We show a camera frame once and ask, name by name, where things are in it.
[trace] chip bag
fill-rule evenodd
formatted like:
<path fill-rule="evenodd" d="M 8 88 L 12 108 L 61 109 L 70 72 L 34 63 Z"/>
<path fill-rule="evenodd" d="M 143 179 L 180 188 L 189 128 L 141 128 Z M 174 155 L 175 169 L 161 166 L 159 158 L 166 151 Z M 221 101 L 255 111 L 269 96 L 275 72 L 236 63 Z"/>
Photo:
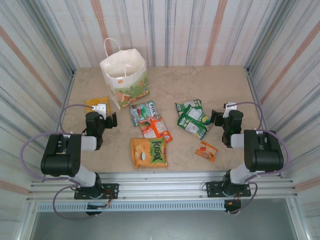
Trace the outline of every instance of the chip bag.
<path fill-rule="evenodd" d="M 131 120 L 134 126 L 138 123 L 158 115 L 153 101 L 130 106 Z"/>
<path fill-rule="evenodd" d="M 195 154 L 198 154 L 199 156 L 204 157 L 205 159 L 208 159 L 211 162 L 213 162 L 216 158 L 217 152 L 219 152 L 219 150 L 216 149 L 214 146 L 211 146 L 205 141 L 201 141 L 200 146 L 195 151 Z"/>
<path fill-rule="evenodd" d="M 210 117 L 189 105 L 178 119 L 177 125 L 202 140 L 213 123 L 210 122 Z"/>
<path fill-rule="evenodd" d="M 178 103 L 175 103 L 175 107 L 176 107 L 176 110 L 178 112 L 179 117 L 186 111 L 187 107 L 189 107 L 189 106 L 194 107 L 195 109 L 197 109 L 201 113 L 204 112 L 202 109 L 201 100 L 199 100 L 199 99 L 185 101 L 185 102 L 178 102 Z"/>
<path fill-rule="evenodd" d="M 163 137 L 167 143 L 173 140 L 160 115 L 153 116 L 138 124 L 146 139 Z"/>
<path fill-rule="evenodd" d="M 100 98 L 94 98 L 94 99 L 85 100 L 85 101 L 84 101 L 84 104 L 85 104 L 85 105 L 88 105 L 88 106 L 93 106 L 93 105 L 98 105 L 98 104 L 105 104 L 105 105 L 106 105 L 106 113 L 105 113 L 105 116 L 106 116 L 106 117 L 111 116 L 109 98 L 108 98 L 107 96 L 106 96 L 106 97 L 100 97 Z M 94 112 L 95 110 L 93 110 L 92 108 L 86 107 L 86 108 L 85 108 L 85 111 L 86 111 L 87 113 L 90 113 L 90 112 Z"/>
<path fill-rule="evenodd" d="M 131 157 L 134 168 L 167 167 L 166 161 L 166 141 L 161 138 L 132 138 Z"/>

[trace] metal mounting plate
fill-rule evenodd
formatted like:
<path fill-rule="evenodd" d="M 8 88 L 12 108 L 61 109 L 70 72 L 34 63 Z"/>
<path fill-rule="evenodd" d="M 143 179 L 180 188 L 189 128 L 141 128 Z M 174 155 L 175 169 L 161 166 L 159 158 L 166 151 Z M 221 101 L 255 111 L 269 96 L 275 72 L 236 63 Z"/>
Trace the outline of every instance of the metal mounting plate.
<path fill-rule="evenodd" d="M 223 197 L 235 197 L 237 192 L 234 193 L 233 195 L 227 195 L 224 192 L 223 188 L 223 181 L 210 181 L 207 182 L 206 184 L 206 193 L 208 198 L 223 198 Z M 249 184 L 244 184 L 242 187 L 242 190 L 239 191 L 240 197 L 250 197 L 251 196 L 251 191 Z"/>
<path fill-rule="evenodd" d="M 117 183 L 103 183 L 102 187 L 103 187 L 103 189 L 108 189 L 112 192 L 112 196 L 110 195 L 109 191 L 105 192 L 109 199 L 117 199 L 118 198 L 119 184 L 117 184 Z M 90 198 L 89 196 L 83 196 L 80 194 L 80 192 L 75 191 L 74 192 L 74 199 L 75 200 L 92 200 L 94 198 Z M 99 197 L 97 200 L 106 200 L 106 199 L 107 199 L 107 197 L 104 194 L 102 194 L 101 197 Z"/>

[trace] beige tabletop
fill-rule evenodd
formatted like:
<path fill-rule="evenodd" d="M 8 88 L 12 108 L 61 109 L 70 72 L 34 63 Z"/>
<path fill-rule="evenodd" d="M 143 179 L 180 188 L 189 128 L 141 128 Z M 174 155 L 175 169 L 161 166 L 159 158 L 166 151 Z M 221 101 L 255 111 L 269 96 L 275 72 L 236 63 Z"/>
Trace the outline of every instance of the beige tabletop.
<path fill-rule="evenodd" d="M 213 126 L 203 140 L 219 152 L 215 161 L 195 154 L 200 140 L 177 126 L 175 103 L 200 99 L 204 112 L 224 112 L 227 102 L 253 101 L 248 81 L 241 66 L 174 66 L 148 67 L 150 95 L 135 104 L 153 100 L 156 111 L 162 116 L 173 141 L 167 144 L 168 167 L 134 168 L 131 158 L 131 138 L 143 138 L 138 126 L 130 119 L 129 108 L 119 110 L 111 98 L 111 111 L 116 112 L 118 126 L 106 129 L 100 150 L 81 153 L 81 163 L 91 171 L 106 172 L 158 172 L 158 171 L 212 171 L 228 170 L 244 161 L 242 149 L 227 148 L 222 143 L 222 127 Z M 76 72 L 68 104 L 84 104 L 85 100 L 109 96 L 100 68 L 80 68 Z M 255 106 L 246 104 L 237 108 L 243 112 L 242 131 L 259 125 Z M 86 110 L 71 107 L 66 111 L 63 128 L 66 132 L 81 133 L 85 128 Z"/>

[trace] paper bag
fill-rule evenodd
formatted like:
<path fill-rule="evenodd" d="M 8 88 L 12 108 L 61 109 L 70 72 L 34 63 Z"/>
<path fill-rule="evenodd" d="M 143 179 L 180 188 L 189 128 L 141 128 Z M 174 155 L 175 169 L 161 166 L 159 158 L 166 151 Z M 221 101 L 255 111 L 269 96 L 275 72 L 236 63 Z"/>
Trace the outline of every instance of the paper bag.
<path fill-rule="evenodd" d="M 100 67 L 111 99 L 119 109 L 123 109 L 150 93 L 146 61 L 135 48 L 121 50 L 117 41 L 119 51 L 108 56 L 108 39 L 115 41 L 112 38 L 104 40 L 107 58 L 100 62 Z"/>

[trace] floor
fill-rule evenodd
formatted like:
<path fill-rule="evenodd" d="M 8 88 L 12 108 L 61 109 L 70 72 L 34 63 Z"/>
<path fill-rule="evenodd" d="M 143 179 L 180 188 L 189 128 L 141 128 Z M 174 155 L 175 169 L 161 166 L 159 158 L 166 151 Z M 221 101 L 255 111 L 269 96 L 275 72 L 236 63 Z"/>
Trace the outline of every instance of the floor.
<path fill-rule="evenodd" d="M 216 147 L 214 162 L 195 154 L 200 140 L 177 126 L 178 114 L 175 103 L 200 99 L 204 112 L 224 112 L 227 102 L 253 101 L 247 78 L 242 66 L 183 66 L 148 67 L 150 95 L 135 103 L 154 101 L 158 114 L 173 137 L 167 144 L 167 168 L 140 167 L 134 169 L 131 159 L 131 138 L 143 138 L 140 128 L 134 127 L 129 108 L 118 110 L 110 99 L 112 112 L 117 113 L 118 127 L 106 129 L 103 145 L 98 151 L 82 152 L 81 163 L 95 172 L 156 172 L 156 171 L 214 171 L 237 167 L 244 161 L 241 149 L 226 148 L 222 143 L 222 127 L 213 126 L 204 141 Z M 100 68 L 77 70 L 69 105 L 84 104 L 85 100 L 108 96 L 108 90 Z M 256 108 L 241 105 L 243 112 L 242 129 L 254 129 L 259 125 Z M 81 133 L 86 128 L 85 109 L 69 108 L 63 121 L 66 132 Z"/>
<path fill-rule="evenodd" d="M 239 215 L 224 211 L 103 212 L 68 221 L 38 213 L 31 240 L 297 240 L 285 199 L 256 199 Z"/>

